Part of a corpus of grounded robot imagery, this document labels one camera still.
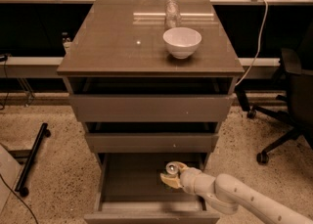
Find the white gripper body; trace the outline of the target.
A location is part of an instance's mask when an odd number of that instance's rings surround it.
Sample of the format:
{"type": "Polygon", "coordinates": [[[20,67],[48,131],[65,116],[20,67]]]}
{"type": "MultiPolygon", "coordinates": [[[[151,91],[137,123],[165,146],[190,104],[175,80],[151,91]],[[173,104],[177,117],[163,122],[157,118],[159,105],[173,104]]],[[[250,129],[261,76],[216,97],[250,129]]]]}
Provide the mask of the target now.
{"type": "Polygon", "coordinates": [[[214,193],[215,178],[196,168],[187,168],[180,174],[183,190],[192,195],[206,197],[214,193]]]}

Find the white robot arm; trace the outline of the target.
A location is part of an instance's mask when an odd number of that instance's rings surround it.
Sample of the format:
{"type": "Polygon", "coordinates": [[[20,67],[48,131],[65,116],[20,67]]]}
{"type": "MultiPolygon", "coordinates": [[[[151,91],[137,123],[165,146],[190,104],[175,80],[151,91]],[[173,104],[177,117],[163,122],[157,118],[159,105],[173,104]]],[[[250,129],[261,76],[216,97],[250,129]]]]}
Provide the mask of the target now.
{"type": "Polygon", "coordinates": [[[171,188],[203,198],[223,214],[235,214],[242,206],[264,224],[313,224],[308,217],[275,202],[228,174],[213,177],[185,163],[172,161],[166,165],[160,179],[171,188]]]}

